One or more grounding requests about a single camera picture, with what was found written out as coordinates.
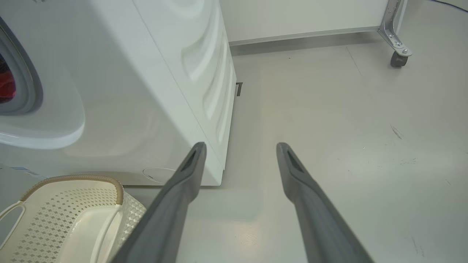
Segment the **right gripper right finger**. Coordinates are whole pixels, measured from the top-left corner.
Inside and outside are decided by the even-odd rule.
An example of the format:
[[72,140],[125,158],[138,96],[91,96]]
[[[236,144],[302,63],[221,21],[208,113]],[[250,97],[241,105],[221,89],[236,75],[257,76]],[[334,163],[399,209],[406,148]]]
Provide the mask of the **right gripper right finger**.
[[276,145],[283,190],[294,204],[310,263],[372,263],[373,259],[291,146]]

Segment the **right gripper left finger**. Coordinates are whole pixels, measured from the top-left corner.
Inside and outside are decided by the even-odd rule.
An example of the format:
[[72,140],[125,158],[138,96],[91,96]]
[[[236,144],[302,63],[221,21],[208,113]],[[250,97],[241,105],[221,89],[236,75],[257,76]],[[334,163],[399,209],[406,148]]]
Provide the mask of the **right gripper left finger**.
[[113,263],[176,262],[188,206],[201,187],[206,153],[204,142],[191,148],[119,248]]

